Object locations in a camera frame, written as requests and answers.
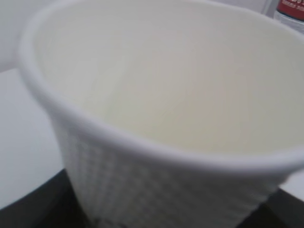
white surface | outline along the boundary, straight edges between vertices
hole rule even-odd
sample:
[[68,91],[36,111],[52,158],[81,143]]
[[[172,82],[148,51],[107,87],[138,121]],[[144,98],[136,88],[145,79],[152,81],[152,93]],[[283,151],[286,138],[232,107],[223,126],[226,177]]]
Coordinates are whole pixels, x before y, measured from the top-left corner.
[[304,201],[304,171],[300,171],[291,176],[281,188],[299,200]]
[[63,168],[46,114],[15,69],[0,74],[0,209]]

dark surface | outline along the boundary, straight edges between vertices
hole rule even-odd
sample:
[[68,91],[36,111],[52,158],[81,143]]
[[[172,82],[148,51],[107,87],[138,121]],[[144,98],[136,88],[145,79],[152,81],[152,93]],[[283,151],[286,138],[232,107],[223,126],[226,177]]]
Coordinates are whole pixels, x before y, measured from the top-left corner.
[[[289,199],[290,206],[299,200],[280,190],[269,202],[280,206],[280,199]],[[287,226],[273,211],[263,204],[237,228],[304,228]],[[0,210],[0,228],[86,228],[88,223],[75,198],[66,172],[61,171],[53,179],[18,202]]]

paper cup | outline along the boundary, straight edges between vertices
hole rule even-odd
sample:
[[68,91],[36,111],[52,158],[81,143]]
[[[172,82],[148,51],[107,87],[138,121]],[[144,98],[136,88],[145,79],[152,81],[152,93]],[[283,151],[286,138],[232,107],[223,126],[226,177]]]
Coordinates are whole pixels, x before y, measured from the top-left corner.
[[[133,38],[143,38],[146,32],[152,36],[153,29],[185,39],[188,34],[196,41],[208,35],[214,40],[210,42],[214,52],[219,51],[217,40],[222,39],[231,44],[227,48],[232,53],[252,51],[257,59],[273,53],[268,59],[272,65],[253,61],[254,67],[271,68],[278,54],[284,53],[287,63],[304,69],[300,64],[304,42],[297,32],[249,10],[173,0],[54,3],[26,26],[18,66],[29,91],[52,121],[65,168],[92,224],[100,228],[234,228],[303,167],[302,145],[257,155],[196,153],[128,133],[81,108],[88,75],[109,61],[118,45],[132,53],[142,40]],[[117,37],[123,38],[121,43],[115,40],[113,46],[105,45],[105,40]],[[90,58],[94,52],[101,53],[101,59]],[[283,71],[285,66],[276,67]],[[73,77],[75,87],[67,85]],[[58,80],[62,87],[54,88]],[[65,88],[69,93],[61,94]]]

embossed pattern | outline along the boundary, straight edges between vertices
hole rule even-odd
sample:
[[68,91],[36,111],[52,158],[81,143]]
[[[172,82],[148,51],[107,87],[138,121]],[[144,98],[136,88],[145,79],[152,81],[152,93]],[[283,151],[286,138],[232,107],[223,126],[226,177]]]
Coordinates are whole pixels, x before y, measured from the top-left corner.
[[53,126],[76,196],[97,228],[235,228],[284,180],[172,172]]

white paper cup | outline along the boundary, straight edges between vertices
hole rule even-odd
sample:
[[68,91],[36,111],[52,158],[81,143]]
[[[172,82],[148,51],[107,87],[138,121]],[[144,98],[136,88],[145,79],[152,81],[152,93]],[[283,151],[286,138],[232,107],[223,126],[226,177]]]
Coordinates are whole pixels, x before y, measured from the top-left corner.
[[[107,23],[100,15],[108,16]],[[90,52],[81,47],[99,51],[103,40],[96,31],[106,34],[114,26],[113,20],[124,16],[134,19],[124,21],[128,29],[135,21],[152,28],[154,21],[145,21],[147,18],[163,19],[163,27],[157,25],[162,31],[172,31],[172,20],[183,28],[187,28],[183,23],[191,29],[201,25],[206,32],[213,26],[245,50],[247,45],[257,50],[260,43],[276,43],[286,61],[293,61],[296,67],[304,59],[304,51],[293,56],[291,50],[302,48],[303,38],[245,9],[172,0],[59,1],[39,12],[22,35],[18,52],[21,75],[53,123],[77,198],[96,227],[234,228],[291,173],[303,167],[302,145],[250,156],[184,152],[103,123],[68,101],[81,99],[77,90],[70,93],[74,96],[64,98],[49,84],[52,80],[44,79],[46,72],[57,79],[59,73],[73,77],[71,69],[78,65],[82,68],[74,73],[83,74],[85,79],[94,71],[95,60],[88,59]],[[132,33],[123,28],[115,31],[118,36],[129,32],[125,36],[129,38],[137,36],[133,29]]]

